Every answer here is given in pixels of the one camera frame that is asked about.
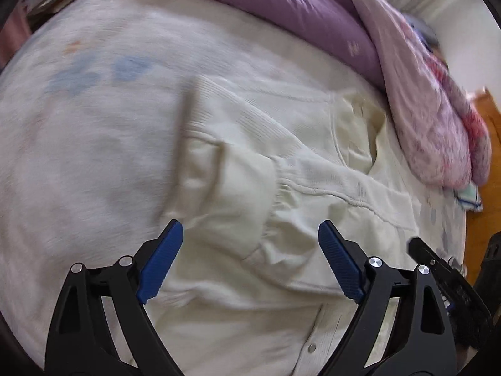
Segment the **cream knit cardigan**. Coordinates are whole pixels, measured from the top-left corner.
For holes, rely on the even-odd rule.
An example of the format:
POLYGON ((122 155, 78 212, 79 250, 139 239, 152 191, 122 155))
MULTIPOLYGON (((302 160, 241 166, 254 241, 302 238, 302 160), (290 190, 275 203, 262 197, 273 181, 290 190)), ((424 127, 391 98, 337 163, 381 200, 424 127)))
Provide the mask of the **cream knit cardigan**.
POLYGON ((365 82, 311 87, 198 76, 154 223, 183 245, 147 310, 187 375, 314 375, 355 311, 318 245, 331 221, 370 255, 408 268, 427 234, 426 188, 365 82))

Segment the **white patterned bed sheet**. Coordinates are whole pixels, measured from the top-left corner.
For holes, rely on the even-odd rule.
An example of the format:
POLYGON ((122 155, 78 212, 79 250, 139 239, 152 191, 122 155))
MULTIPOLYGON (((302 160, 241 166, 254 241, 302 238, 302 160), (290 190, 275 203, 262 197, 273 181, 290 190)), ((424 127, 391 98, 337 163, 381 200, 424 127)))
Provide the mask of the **white patterned bed sheet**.
MULTIPOLYGON (((70 266, 112 264, 171 220, 154 223, 179 149, 159 140, 186 119, 181 96, 198 76, 367 83, 289 32, 213 0, 77 0, 2 73, 1 311, 37 365, 70 266)), ((462 259, 464 211, 450 192, 423 186, 432 230, 414 236, 462 259)))

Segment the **purple pink quilt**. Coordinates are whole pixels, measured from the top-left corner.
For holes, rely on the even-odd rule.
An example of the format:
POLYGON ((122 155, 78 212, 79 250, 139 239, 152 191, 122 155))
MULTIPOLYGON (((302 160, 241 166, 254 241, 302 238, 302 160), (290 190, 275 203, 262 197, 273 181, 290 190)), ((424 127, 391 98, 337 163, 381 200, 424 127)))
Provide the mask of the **purple pink quilt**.
POLYGON ((421 182, 484 185, 488 128, 446 66, 385 0, 216 0, 291 32, 382 90, 402 152, 421 182))

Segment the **light blue cloth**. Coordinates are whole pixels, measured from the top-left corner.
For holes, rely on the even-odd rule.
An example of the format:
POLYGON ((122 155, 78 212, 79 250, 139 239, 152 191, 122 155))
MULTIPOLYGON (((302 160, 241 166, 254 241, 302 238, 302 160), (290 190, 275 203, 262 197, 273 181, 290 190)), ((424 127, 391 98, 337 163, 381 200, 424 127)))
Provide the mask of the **light blue cloth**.
POLYGON ((474 184, 474 182, 470 182, 464 189, 455 191, 454 195, 464 211, 481 212, 483 210, 479 188, 474 184))

